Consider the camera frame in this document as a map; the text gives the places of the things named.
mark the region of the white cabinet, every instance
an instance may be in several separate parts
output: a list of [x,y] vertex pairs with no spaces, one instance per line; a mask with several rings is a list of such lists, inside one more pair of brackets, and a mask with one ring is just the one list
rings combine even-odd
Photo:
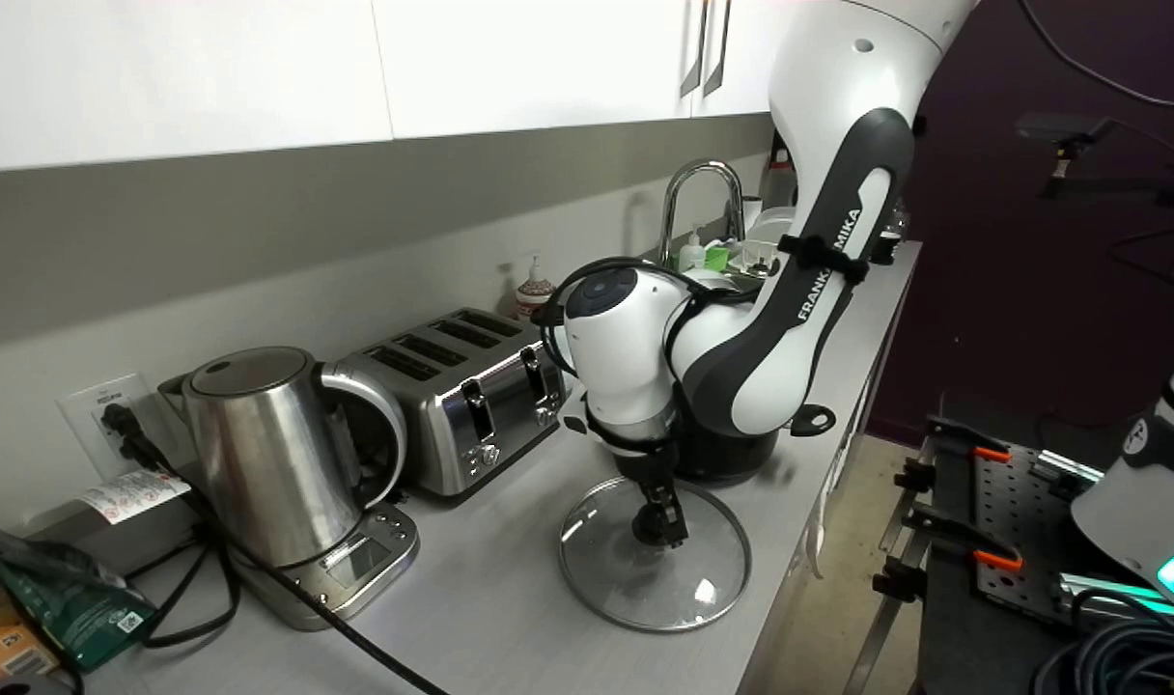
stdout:
[[370,0],[0,0],[0,169],[386,137]]
[[694,112],[768,112],[768,76],[795,0],[712,0]]
[[397,139],[668,121],[704,0],[373,0]]

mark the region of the wall socket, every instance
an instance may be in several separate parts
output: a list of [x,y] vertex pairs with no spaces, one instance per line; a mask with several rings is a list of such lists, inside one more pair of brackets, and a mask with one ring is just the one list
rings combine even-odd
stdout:
[[181,426],[172,420],[159,390],[150,390],[145,377],[134,371],[114,375],[59,398],[60,419],[68,420],[78,444],[85,448],[99,478],[114,478],[118,471],[134,469],[118,455],[118,437],[99,426],[99,414],[110,403],[127,407],[139,419],[144,434],[164,452],[164,460],[176,462],[186,455]]

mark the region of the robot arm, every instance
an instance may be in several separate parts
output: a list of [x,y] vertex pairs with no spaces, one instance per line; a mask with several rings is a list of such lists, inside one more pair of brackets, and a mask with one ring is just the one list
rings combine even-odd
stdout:
[[627,460],[675,419],[768,437],[804,407],[818,347],[863,277],[910,168],[910,118],[975,0],[798,0],[773,69],[773,121],[798,209],[754,300],[694,304],[654,268],[580,276],[562,304],[593,434]]

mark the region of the silver toaster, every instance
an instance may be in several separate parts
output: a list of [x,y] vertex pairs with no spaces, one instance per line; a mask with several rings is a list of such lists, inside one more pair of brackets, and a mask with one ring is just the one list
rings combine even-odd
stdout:
[[562,377],[535,330],[459,309],[363,350],[403,403],[405,486],[459,504],[556,428]]

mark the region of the gray countertop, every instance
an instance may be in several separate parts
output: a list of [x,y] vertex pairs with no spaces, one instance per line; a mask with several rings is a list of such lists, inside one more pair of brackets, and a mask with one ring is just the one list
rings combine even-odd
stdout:
[[[463,505],[403,504],[419,531],[419,558],[352,626],[444,693],[736,693],[818,489],[844,448],[844,420],[863,398],[914,255],[917,242],[905,242],[894,268],[874,268],[821,347],[809,403],[830,407],[840,420],[816,439],[784,437],[762,475],[717,489],[754,549],[749,586],[723,621],[654,636],[609,626],[576,601],[556,567],[556,533],[562,515],[612,469],[598,444],[556,434]],[[197,621],[197,609],[217,609],[220,591],[200,586],[189,601],[181,609]],[[220,643],[197,654],[127,654],[92,671],[88,693],[316,695],[413,689],[345,636],[293,634],[243,600]]]

